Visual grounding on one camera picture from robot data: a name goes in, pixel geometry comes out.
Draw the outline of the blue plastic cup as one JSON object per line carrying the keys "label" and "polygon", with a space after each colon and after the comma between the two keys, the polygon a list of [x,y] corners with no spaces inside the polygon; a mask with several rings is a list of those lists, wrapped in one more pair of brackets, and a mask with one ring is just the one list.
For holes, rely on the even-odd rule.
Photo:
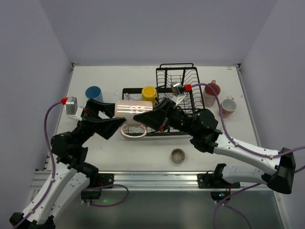
{"label": "blue plastic cup", "polygon": [[98,86],[90,86],[85,91],[85,96],[87,99],[93,99],[98,102],[103,102],[102,90]]}

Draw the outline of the pink floral mug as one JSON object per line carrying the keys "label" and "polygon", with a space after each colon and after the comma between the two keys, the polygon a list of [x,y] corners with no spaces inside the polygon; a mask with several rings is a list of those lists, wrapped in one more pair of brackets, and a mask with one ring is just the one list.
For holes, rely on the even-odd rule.
{"label": "pink floral mug", "polygon": [[219,95],[221,92],[220,86],[216,83],[216,80],[212,80],[204,88],[203,92],[203,103],[206,107],[211,107],[216,101],[216,95]]}

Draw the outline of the dusty pink faceted mug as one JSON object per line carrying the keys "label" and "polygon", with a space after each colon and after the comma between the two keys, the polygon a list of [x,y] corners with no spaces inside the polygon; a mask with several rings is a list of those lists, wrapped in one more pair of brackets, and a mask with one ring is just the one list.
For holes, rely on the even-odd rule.
{"label": "dusty pink faceted mug", "polygon": [[223,118],[230,116],[237,108],[236,102],[234,99],[224,99],[221,102],[221,111],[220,114]]}

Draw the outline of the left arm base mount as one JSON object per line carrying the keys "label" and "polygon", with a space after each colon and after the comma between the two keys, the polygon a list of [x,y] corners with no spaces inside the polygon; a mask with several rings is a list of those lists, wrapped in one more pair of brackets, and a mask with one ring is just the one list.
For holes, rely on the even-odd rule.
{"label": "left arm base mount", "polygon": [[112,185],[114,181],[114,174],[112,173],[98,173],[93,182],[90,182],[81,192],[81,199],[92,203],[93,200],[98,200],[101,197],[101,189],[93,189],[94,187],[102,187]]}

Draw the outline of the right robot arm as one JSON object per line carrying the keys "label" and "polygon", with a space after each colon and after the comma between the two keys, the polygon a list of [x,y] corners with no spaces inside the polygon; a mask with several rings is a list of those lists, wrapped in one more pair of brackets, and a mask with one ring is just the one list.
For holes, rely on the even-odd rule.
{"label": "right robot arm", "polygon": [[214,171],[217,179],[226,183],[265,184],[282,194],[292,192],[296,167],[292,150],[285,147],[280,151],[266,149],[231,138],[225,131],[217,129],[218,122],[208,109],[187,115],[166,98],[151,111],[136,114],[134,120],[159,132],[171,127],[190,135],[191,144],[200,152],[232,157],[249,165],[241,173],[237,168],[218,165]]}

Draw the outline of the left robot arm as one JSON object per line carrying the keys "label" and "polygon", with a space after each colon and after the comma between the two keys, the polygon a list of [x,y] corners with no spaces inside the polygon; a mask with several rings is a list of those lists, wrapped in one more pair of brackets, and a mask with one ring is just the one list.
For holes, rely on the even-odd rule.
{"label": "left robot arm", "polygon": [[112,188],[103,183],[97,167],[86,163],[88,148],[83,144],[94,134],[108,140],[126,121],[115,117],[115,103],[90,99],[81,110],[80,120],[71,132],[48,139],[52,171],[36,197],[22,211],[15,212],[10,223],[15,229],[54,229],[55,221],[70,202],[82,191]]}

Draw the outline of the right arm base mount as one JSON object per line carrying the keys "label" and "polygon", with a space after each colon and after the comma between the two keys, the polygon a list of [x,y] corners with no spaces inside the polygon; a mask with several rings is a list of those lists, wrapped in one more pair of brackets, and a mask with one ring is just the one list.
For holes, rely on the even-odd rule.
{"label": "right arm base mount", "polygon": [[239,182],[229,183],[223,179],[223,171],[226,168],[225,163],[218,164],[214,171],[208,170],[204,173],[197,174],[198,188],[217,189],[220,191],[211,191],[211,198],[219,202],[231,194],[231,189],[239,189]]}

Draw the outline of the tall beige pink mug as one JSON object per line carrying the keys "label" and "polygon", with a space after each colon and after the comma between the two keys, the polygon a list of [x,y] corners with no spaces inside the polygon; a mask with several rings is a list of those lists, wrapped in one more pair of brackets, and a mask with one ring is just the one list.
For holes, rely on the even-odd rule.
{"label": "tall beige pink mug", "polygon": [[[140,115],[148,111],[153,110],[153,104],[150,101],[142,100],[119,100],[115,103],[114,117],[123,117],[126,120],[120,127],[121,136],[126,139],[138,140],[144,138],[147,135],[147,126],[135,121],[133,118],[135,115]],[[132,136],[126,134],[124,129],[127,127],[141,128],[141,134],[137,136]]]}

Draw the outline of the speckled small ceramic cup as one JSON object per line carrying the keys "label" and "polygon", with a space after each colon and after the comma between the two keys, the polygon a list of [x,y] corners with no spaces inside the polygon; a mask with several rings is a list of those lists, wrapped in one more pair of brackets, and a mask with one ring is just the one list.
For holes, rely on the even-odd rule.
{"label": "speckled small ceramic cup", "polygon": [[171,161],[175,164],[182,163],[185,157],[185,152],[180,148],[176,148],[171,152]]}

